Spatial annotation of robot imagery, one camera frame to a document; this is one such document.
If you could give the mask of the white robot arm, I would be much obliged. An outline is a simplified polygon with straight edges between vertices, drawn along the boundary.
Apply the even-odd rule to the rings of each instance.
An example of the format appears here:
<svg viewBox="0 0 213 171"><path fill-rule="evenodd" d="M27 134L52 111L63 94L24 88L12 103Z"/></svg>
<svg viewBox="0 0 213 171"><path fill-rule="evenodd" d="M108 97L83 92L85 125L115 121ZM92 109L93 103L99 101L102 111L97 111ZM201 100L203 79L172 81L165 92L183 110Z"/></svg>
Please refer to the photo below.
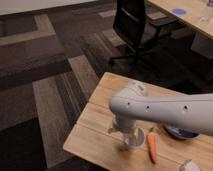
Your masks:
<svg viewBox="0 0 213 171"><path fill-rule="evenodd" d="M149 96L147 87L130 81L109 100L114 127L127 133L137 120L161 123L213 136L213 94Z"/></svg>

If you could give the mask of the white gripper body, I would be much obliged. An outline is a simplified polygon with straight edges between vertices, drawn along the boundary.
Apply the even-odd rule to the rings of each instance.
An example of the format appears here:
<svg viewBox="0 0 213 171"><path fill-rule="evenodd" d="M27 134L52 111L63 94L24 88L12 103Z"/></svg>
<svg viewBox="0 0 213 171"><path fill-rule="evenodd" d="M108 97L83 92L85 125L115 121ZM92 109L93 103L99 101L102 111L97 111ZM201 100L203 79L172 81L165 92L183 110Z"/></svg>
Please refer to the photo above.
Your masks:
<svg viewBox="0 0 213 171"><path fill-rule="evenodd" d="M112 127L123 134L133 133L137 129L136 121L127 117L115 115L112 120Z"/></svg>

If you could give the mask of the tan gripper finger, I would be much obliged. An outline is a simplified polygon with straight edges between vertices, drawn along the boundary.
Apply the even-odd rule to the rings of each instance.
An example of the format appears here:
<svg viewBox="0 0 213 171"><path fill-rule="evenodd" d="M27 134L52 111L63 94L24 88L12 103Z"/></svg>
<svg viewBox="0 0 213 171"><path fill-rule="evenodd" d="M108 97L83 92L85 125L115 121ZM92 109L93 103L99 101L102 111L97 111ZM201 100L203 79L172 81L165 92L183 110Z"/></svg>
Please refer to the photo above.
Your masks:
<svg viewBox="0 0 213 171"><path fill-rule="evenodd" d="M137 139L138 138L138 129L135 129L133 131L133 138Z"/></svg>
<svg viewBox="0 0 213 171"><path fill-rule="evenodd" d="M107 130L108 134L112 134L112 133L115 133L115 132L118 132L118 129L114 128L114 127L110 127L108 130Z"/></svg>

